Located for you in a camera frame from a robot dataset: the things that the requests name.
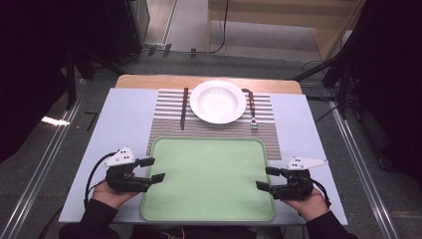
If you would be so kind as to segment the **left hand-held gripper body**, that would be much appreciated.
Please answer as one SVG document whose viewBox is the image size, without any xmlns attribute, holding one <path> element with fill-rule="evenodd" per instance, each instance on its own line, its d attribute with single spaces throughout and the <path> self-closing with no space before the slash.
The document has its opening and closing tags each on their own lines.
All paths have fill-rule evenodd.
<svg viewBox="0 0 422 239">
<path fill-rule="evenodd" d="M 139 166 L 136 158 L 127 146 L 119 149 L 104 163 L 106 167 L 105 181 L 116 192 L 146 192 L 150 185 L 149 178 L 136 177 L 132 173 Z"/>
</svg>

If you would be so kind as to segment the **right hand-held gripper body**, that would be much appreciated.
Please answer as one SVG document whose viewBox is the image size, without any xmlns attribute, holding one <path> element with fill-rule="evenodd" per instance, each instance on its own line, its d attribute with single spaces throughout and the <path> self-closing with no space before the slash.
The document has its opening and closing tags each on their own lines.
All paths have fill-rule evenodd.
<svg viewBox="0 0 422 239">
<path fill-rule="evenodd" d="M 326 160 L 294 156 L 285 167 L 280 168 L 281 175 L 287 180 L 285 185 L 272 185 L 274 192 L 270 193 L 274 199 L 305 200 L 315 185 L 328 199 L 324 186 L 312 179 L 310 169 L 327 164 Z"/>
</svg>

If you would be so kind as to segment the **light green tray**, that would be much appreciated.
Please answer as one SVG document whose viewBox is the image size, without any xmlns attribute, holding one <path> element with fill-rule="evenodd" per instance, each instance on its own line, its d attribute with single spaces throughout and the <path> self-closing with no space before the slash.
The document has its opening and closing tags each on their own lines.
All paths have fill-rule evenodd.
<svg viewBox="0 0 422 239">
<path fill-rule="evenodd" d="M 142 196 L 141 215 L 159 222 L 264 222 L 275 214 L 265 145 L 255 138 L 160 137 L 150 176 L 165 175 Z"/>
</svg>

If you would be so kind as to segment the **brown-handled knife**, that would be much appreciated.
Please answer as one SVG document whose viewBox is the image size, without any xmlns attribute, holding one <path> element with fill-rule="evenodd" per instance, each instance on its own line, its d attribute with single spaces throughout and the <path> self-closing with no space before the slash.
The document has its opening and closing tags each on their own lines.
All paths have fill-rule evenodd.
<svg viewBox="0 0 422 239">
<path fill-rule="evenodd" d="M 180 116 L 180 128 L 184 130 L 185 127 L 185 117 L 186 117 L 186 110 L 187 110 L 187 100 L 188 100 L 189 89 L 183 89 L 183 98 L 182 98 L 182 109 L 181 109 L 181 116 Z"/>
</svg>

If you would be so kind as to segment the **brown-handled fork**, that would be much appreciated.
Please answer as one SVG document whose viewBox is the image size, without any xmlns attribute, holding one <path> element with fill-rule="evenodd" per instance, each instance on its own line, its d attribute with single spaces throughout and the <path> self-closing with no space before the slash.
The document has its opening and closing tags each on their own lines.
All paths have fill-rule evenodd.
<svg viewBox="0 0 422 239">
<path fill-rule="evenodd" d="M 249 106 L 250 106 L 250 112 L 251 112 L 250 129 L 251 130 L 257 130 L 259 126 L 258 126 L 258 123 L 256 121 L 254 95 L 251 91 L 248 92 L 248 99 L 249 99 Z"/>
</svg>

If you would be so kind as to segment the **white deep plate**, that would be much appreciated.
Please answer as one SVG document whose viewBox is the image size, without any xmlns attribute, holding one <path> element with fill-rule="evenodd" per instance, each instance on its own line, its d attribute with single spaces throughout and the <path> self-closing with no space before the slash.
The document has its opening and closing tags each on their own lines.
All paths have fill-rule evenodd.
<svg viewBox="0 0 422 239">
<path fill-rule="evenodd" d="M 246 98 L 233 83 L 212 80 L 198 85 L 190 94 L 190 107 L 200 119 L 216 124 L 240 118 L 246 109 Z"/>
</svg>

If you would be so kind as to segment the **person's left hand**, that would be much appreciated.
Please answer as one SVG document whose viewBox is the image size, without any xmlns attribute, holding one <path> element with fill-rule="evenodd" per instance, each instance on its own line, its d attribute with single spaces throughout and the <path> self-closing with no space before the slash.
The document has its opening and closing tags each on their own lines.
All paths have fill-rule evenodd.
<svg viewBox="0 0 422 239">
<path fill-rule="evenodd" d="M 100 201 L 114 209 L 120 209 L 126 201 L 137 195 L 137 192 L 116 192 L 105 181 L 95 186 L 92 199 Z"/>
</svg>

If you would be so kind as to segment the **white board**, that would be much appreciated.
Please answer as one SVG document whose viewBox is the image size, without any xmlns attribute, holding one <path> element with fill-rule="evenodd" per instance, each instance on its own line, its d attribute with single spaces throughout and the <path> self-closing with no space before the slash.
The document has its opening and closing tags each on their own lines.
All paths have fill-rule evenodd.
<svg viewBox="0 0 422 239">
<path fill-rule="evenodd" d="M 151 156 L 151 151 L 147 153 L 146 150 L 158 91 L 119 88 L 113 88 L 109 91 L 60 216 L 61 222 L 74 223 L 82 219 L 85 212 L 84 198 L 87 183 L 96 183 L 106 176 L 106 167 L 99 162 L 101 157 L 109 153 L 116 153 L 125 146 L 129 147 L 137 158 Z M 285 167 L 294 156 L 327 161 L 306 97 L 290 94 L 269 95 L 276 120 L 282 159 L 268 160 L 267 158 L 267 166 Z M 150 177 L 148 170 L 149 167 L 137 168 L 135 173 L 140 177 Z M 328 161 L 325 165 L 311 168 L 310 173 L 312 179 L 325 187 L 331 203 L 330 209 L 332 213 L 341 224 L 345 224 L 347 219 L 339 200 Z M 268 175 L 268 177 L 268 182 L 274 185 L 282 184 L 285 181 L 281 176 Z M 274 200 L 275 214 L 272 219 L 264 222 L 148 221 L 141 215 L 140 211 L 144 193 L 124 203 L 114 219 L 115 222 L 130 224 L 269 226 L 299 225 L 304 221 L 296 210 L 286 203 L 274 199 L 270 193 Z"/>
</svg>

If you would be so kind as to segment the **striped placemat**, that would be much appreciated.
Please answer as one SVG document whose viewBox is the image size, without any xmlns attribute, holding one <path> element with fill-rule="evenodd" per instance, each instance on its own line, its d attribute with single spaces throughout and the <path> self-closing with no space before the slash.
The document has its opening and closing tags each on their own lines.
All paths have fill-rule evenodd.
<svg viewBox="0 0 422 239">
<path fill-rule="evenodd" d="M 257 129 L 250 128 L 252 116 L 249 109 L 233 122 L 214 124 L 198 118 L 190 106 L 187 106 L 184 129 L 181 129 L 182 96 L 182 90 L 158 91 L 147 153 L 150 153 L 152 143 L 160 136 L 247 137 L 257 138 L 264 143 L 268 160 L 282 159 L 269 94 L 254 94 Z"/>
</svg>

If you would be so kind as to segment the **wooden table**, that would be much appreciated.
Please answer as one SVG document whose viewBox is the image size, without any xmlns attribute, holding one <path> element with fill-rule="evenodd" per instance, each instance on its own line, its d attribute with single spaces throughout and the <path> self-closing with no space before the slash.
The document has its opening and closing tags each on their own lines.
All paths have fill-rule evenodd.
<svg viewBox="0 0 422 239">
<path fill-rule="evenodd" d="M 125 89 L 194 89 L 198 85 L 211 81 L 222 80 L 233 83 L 242 89 L 249 89 L 257 93 L 293 94 L 303 93 L 301 86 L 295 81 L 245 79 L 233 77 L 200 77 L 173 75 L 122 75 L 115 86 Z"/>
</svg>

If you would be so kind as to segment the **black metal stand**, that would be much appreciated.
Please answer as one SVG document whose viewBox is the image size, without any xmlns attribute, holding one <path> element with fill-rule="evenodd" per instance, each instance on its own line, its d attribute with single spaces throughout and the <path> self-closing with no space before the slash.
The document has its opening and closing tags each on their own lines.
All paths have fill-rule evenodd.
<svg viewBox="0 0 422 239">
<path fill-rule="evenodd" d="M 77 100 L 76 80 L 75 80 L 75 63 L 73 50 L 70 49 L 67 53 L 66 78 L 68 81 L 68 102 L 66 110 L 69 111 Z"/>
</svg>

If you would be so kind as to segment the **black tripod stand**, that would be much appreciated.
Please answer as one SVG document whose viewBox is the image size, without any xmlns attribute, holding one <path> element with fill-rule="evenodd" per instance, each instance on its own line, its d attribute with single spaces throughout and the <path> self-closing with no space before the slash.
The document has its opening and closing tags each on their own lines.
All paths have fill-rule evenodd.
<svg viewBox="0 0 422 239">
<path fill-rule="evenodd" d="M 292 81 L 301 82 L 310 76 L 327 70 L 322 79 L 322 84 L 326 89 L 331 89 L 336 83 L 339 83 L 338 94 L 335 97 L 329 97 L 331 102 L 336 102 L 336 109 L 340 116 L 345 120 L 345 103 L 348 80 L 350 79 L 350 65 L 347 62 L 352 47 L 355 45 L 356 37 L 359 35 L 359 29 L 351 31 L 346 41 L 340 41 L 339 51 L 330 59 L 322 61 L 309 70 L 292 77 Z"/>
</svg>

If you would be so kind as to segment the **black cabinet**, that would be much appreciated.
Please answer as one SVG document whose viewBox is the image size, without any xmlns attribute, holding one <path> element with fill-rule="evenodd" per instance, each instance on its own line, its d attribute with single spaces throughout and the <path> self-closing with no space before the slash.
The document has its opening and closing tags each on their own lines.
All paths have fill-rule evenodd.
<svg viewBox="0 0 422 239">
<path fill-rule="evenodd" d="M 123 65 L 141 53 L 150 14 L 146 0 L 105 0 L 114 63 Z"/>
</svg>

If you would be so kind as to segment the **dark curtain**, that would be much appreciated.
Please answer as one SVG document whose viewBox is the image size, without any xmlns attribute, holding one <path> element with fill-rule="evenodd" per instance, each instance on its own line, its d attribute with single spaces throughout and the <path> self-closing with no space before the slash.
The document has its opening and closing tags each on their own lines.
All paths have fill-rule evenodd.
<svg viewBox="0 0 422 239">
<path fill-rule="evenodd" d="M 344 50 L 379 152 L 422 186 L 422 0 L 367 0 Z"/>
<path fill-rule="evenodd" d="M 69 92 L 69 63 L 94 74 L 87 39 L 101 0 L 0 0 L 0 163 Z"/>
</svg>

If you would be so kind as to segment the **metal floor rail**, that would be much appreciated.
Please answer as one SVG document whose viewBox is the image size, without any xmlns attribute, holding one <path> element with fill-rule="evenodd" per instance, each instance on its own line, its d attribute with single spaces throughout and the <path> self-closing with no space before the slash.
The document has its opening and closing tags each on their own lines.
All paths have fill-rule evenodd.
<svg viewBox="0 0 422 239">
<path fill-rule="evenodd" d="M 342 118 L 334 102 L 329 102 L 328 104 L 333 108 L 333 117 L 335 118 L 336 125 L 346 145 L 353 166 L 368 199 L 372 214 L 376 219 L 383 238 L 399 239 L 396 227 L 392 222 L 384 201 L 381 198 L 381 195 L 378 192 L 376 185 L 369 173 L 369 170 L 365 164 L 364 158 L 359 150 L 347 120 Z"/>
<path fill-rule="evenodd" d="M 62 120 L 66 120 L 68 124 L 59 125 L 56 127 L 53 137 L 50 140 L 40 162 L 38 163 L 31 179 L 29 180 L 25 190 L 19 197 L 16 205 L 13 208 L 12 214 L 9 217 L 7 224 L 0 233 L 0 239 L 16 239 L 27 215 L 29 214 L 35 199 L 41 190 L 42 184 L 47 177 L 47 174 L 55 161 L 55 157 L 67 135 L 67 132 L 73 122 L 80 106 L 81 99 L 77 99 L 76 102 L 70 107 L 68 111 L 65 111 L 62 115 Z"/>
</svg>

